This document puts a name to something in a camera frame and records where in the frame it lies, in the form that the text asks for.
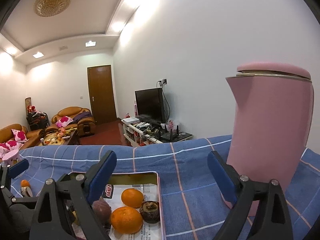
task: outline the metal screw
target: metal screw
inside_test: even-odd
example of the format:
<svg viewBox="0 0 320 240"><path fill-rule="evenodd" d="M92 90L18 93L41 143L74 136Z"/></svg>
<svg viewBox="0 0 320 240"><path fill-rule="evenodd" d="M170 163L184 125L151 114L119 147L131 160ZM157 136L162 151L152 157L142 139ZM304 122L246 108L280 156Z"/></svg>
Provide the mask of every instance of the metal screw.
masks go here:
<svg viewBox="0 0 320 240"><path fill-rule="evenodd" d="M78 174L77 176L76 176L76 180L83 180L84 179L84 175L83 174Z"/></svg>
<svg viewBox="0 0 320 240"><path fill-rule="evenodd" d="M278 186L279 185L279 181L277 181L276 179L272 179L271 180L271 184L274 186Z"/></svg>
<svg viewBox="0 0 320 240"><path fill-rule="evenodd" d="M240 176L240 179L244 182L248 181L249 180L249 177L247 175L241 175Z"/></svg>
<svg viewBox="0 0 320 240"><path fill-rule="evenodd" d="M47 185L52 184L52 182L53 182L53 179L51 179L51 178L49 178L49 179L47 179L47 180L45 181L45 183L46 183Z"/></svg>

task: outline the kettle lid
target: kettle lid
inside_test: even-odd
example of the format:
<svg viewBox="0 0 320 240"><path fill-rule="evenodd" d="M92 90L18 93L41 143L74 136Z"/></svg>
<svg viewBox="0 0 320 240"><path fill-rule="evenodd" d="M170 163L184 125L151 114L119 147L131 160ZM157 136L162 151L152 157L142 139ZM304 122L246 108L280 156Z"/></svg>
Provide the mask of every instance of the kettle lid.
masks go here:
<svg viewBox="0 0 320 240"><path fill-rule="evenodd" d="M247 70L269 70L269 71L277 71L283 73L290 73L294 75L298 75L301 77L305 77L311 79L310 73L295 65L286 64L286 63L276 63L276 62L252 62L248 64L243 64L237 67L238 72L247 71Z"/></svg>

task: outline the pink floral cushion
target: pink floral cushion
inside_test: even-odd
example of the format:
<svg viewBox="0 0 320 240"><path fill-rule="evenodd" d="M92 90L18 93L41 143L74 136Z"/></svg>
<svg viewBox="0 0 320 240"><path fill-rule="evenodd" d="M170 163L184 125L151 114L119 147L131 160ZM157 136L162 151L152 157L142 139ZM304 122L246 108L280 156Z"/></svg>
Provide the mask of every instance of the pink floral cushion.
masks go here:
<svg viewBox="0 0 320 240"><path fill-rule="evenodd" d="M59 121L56 122L56 125L60 127L66 127L68 124L70 124L73 121L71 117L64 116Z"/></svg>
<svg viewBox="0 0 320 240"><path fill-rule="evenodd" d="M10 140L10 141L7 141L5 145L10 149L10 151L12 151L12 150L19 150L23 146L23 143Z"/></svg>
<svg viewBox="0 0 320 240"><path fill-rule="evenodd" d="M0 159L8 152L10 152L9 147L5 143L0 143Z"/></svg>
<svg viewBox="0 0 320 240"><path fill-rule="evenodd" d="M14 135L14 140L16 142L26 142L28 141L25 132L23 131L19 131L19 130L15 130L15 129L11 129Z"/></svg>

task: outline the brown armchair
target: brown armchair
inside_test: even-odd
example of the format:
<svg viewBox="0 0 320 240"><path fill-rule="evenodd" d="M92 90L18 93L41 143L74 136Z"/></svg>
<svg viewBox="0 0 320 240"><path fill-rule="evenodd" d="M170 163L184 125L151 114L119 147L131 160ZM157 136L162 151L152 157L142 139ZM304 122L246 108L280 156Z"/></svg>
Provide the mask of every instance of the brown armchair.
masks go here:
<svg viewBox="0 0 320 240"><path fill-rule="evenodd" d="M51 119L52 125L47 127L44 133L48 134L51 132L58 131L59 128L55 123L59 121L60 118L64 116L69 116L73 119L77 114L80 114L82 112L90 112L90 110L88 108L81 108L79 106L70 106L65 109L62 109L58 114L52 117ZM93 117L85 117L81 119L78 123L67 125L65 129L69 129L71 127L78 128L78 135L84 136L84 135L94 134L95 128L96 128L96 122Z"/></svg>
<svg viewBox="0 0 320 240"><path fill-rule="evenodd" d="M11 129L24 131L26 134L28 141L23 143L23 146L20 148L20 150L37 146L40 143L40 138L42 138L44 133L43 129L28 132L25 126L15 123L0 130L0 143L6 143L7 141L14 140L13 132Z"/></svg>

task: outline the kettle spout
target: kettle spout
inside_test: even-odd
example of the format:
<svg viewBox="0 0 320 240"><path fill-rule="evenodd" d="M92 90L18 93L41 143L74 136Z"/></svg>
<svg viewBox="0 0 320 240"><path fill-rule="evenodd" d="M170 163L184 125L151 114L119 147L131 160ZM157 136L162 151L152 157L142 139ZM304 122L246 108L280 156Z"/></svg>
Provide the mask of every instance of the kettle spout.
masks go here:
<svg viewBox="0 0 320 240"><path fill-rule="evenodd" d="M241 107L250 94L252 77L227 77L226 78L238 107Z"/></svg>

